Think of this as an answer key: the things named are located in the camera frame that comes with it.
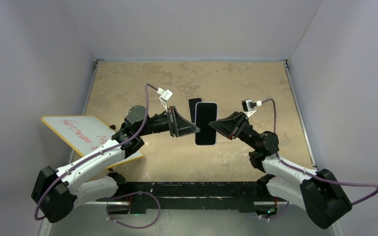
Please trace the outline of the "purple smartphone with black screen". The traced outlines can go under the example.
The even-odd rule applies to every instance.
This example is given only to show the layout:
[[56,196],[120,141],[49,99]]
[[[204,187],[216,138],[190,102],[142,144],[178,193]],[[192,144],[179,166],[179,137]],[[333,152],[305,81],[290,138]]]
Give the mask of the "purple smartphone with black screen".
[[202,102],[202,98],[189,98],[188,104],[189,104],[189,114],[190,114],[190,120],[192,123],[195,123],[196,118],[196,104]]

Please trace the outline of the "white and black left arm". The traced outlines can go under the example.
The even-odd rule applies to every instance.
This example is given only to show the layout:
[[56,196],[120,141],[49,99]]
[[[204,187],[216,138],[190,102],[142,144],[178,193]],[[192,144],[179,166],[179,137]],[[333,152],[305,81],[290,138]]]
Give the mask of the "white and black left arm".
[[93,181],[91,177],[113,164],[130,159],[143,147],[142,136],[161,132],[181,137],[198,133],[200,128],[183,118],[174,106],[153,117],[149,117],[143,106],[132,107],[121,129],[101,147],[56,170],[47,166],[39,172],[31,194],[36,203],[35,220],[46,218],[56,223],[87,202],[103,198],[123,200],[127,188],[122,175],[108,174]]

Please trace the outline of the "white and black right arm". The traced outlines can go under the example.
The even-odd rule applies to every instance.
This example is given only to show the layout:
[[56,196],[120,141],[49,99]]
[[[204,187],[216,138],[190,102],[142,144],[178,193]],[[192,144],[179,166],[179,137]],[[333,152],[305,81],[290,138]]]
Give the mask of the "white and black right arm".
[[352,210],[351,201],[331,171],[315,171],[280,157],[277,134],[256,132],[245,113],[234,112],[209,126],[226,138],[239,139],[253,148],[249,153],[252,166],[266,173],[264,182],[257,186],[259,198],[282,198],[303,209],[322,229]]

